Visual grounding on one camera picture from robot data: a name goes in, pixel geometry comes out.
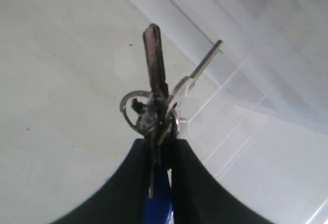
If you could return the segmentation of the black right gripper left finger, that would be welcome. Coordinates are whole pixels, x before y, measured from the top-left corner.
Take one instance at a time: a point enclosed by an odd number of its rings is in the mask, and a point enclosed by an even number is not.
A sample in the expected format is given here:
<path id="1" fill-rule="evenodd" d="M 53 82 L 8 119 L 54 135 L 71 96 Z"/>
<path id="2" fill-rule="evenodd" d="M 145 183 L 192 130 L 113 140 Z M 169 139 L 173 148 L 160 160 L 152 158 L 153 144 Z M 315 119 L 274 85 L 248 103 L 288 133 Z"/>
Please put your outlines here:
<path id="1" fill-rule="evenodd" d="M 149 148 L 136 139 L 119 168 L 89 199 L 54 223 L 143 223 Z"/>

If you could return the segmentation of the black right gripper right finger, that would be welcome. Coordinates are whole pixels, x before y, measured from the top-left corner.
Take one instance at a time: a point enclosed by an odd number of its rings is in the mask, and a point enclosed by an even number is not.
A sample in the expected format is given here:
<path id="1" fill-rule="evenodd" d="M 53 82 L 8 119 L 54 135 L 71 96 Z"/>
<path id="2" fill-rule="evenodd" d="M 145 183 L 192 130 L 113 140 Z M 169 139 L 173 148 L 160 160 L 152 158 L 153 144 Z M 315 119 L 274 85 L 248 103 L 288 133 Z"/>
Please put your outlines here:
<path id="1" fill-rule="evenodd" d="M 270 223 L 220 185 L 187 140 L 165 139 L 163 162 L 172 170 L 175 223 Z"/>

